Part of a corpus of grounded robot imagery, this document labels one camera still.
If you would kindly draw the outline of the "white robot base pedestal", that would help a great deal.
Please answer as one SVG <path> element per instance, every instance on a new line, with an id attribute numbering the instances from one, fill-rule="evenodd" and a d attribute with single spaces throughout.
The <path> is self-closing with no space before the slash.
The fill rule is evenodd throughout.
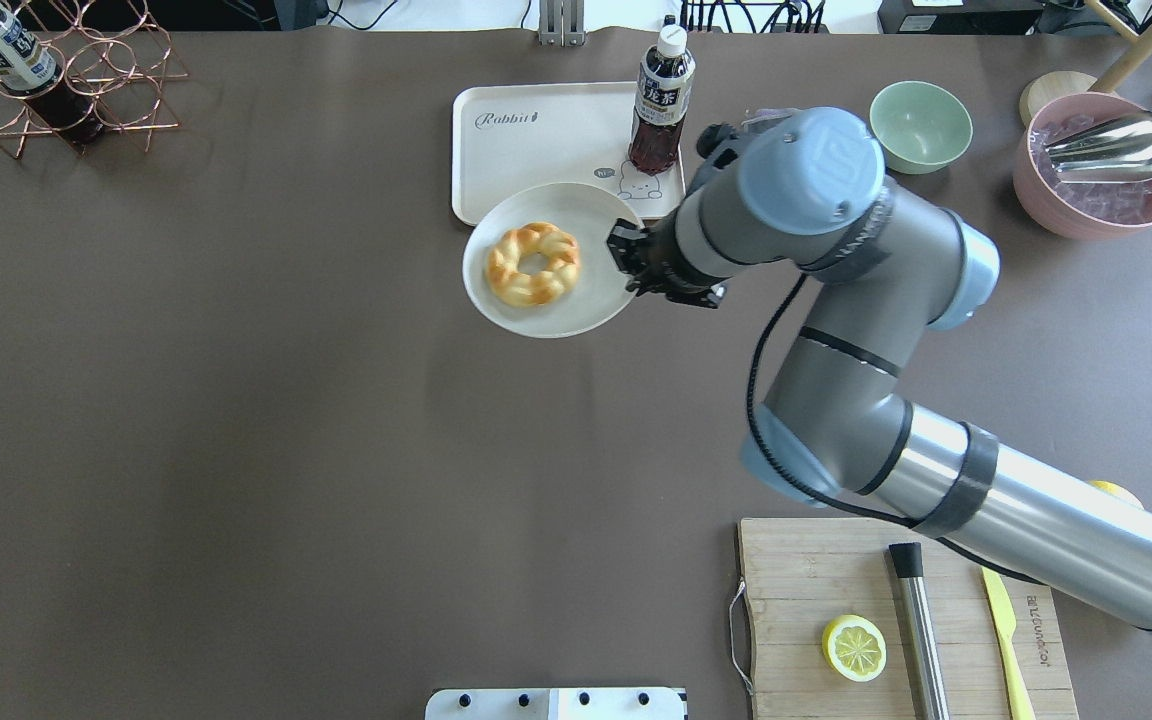
<path id="1" fill-rule="evenodd" d="M 664 685 L 454 688 L 431 694 L 425 719 L 687 719 L 684 689 Z"/>

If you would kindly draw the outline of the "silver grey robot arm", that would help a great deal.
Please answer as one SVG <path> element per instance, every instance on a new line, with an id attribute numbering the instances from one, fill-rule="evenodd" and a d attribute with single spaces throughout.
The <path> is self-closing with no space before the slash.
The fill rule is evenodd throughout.
<path id="1" fill-rule="evenodd" d="M 676 304 L 717 306 L 726 281 L 776 262 L 818 283 L 767 392 L 748 378 L 755 473 L 809 503 L 874 498 L 859 515 L 1152 635 L 1152 511 L 905 392 L 925 334 L 991 296 L 995 243 L 892 179 L 850 111 L 714 126 L 702 156 L 677 209 L 605 238 L 628 290 Z"/>

